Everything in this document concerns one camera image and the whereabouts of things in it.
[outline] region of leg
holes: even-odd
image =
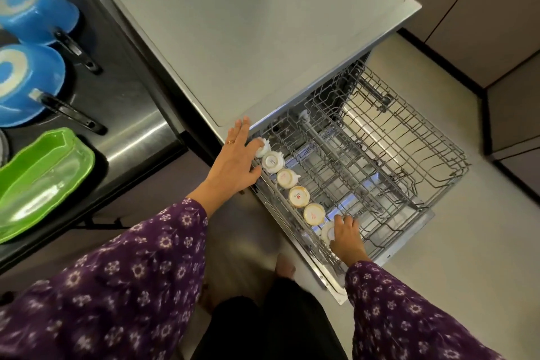
[[[276,274],[263,307],[265,358],[346,360],[324,309],[292,280],[294,267],[283,255],[278,257]]]
[[[260,336],[260,309],[247,297],[233,297],[213,310],[212,321],[191,358],[258,358]]]

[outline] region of dishwasher rack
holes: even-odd
[[[464,152],[415,111],[362,61],[290,106],[257,136],[283,152],[324,224],[311,227],[288,202],[275,174],[256,193],[338,302],[346,266],[322,241],[334,215],[360,224],[366,251],[383,264],[433,213],[430,207],[468,171]]]

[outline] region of hand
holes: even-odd
[[[261,167],[251,169],[251,161],[257,150],[264,146],[261,139],[254,139],[248,145],[249,118],[237,120],[229,129],[225,145],[215,159],[208,176],[199,187],[188,195],[199,202],[210,217],[235,193],[253,185],[261,176]]]
[[[358,221],[349,215],[345,216],[345,222],[341,215],[334,216],[334,241],[330,241],[330,249],[347,266],[358,261],[371,262],[360,236]]]

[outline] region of purple floral top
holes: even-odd
[[[169,359],[205,268],[208,220],[185,199],[0,310],[0,357]],[[354,359],[499,359],[455,319],[374,263],[347,274]]]

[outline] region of tile floor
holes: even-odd
[[[369,66],[473,164],[435,206],[436,216],[385,268],[508,359],[540,358],[540,209],[482,158],[476,97],[397,35],[375,48]],[[122,217],[136,223],[185,196],[206,171],[188,153],[106,207],[97,221]],[[0,277],[0,290],[50,276],[115,235],[71,231]],[[350,353],[351,306],[336,304],[253,194],[235,195],[214,216],[207,251],[207,276],[220,298],[244,294],[259,301],[277,253],[291,256],[298,282],[322,303]],[[195,312],[181,343],[185,358],[208,321]]]

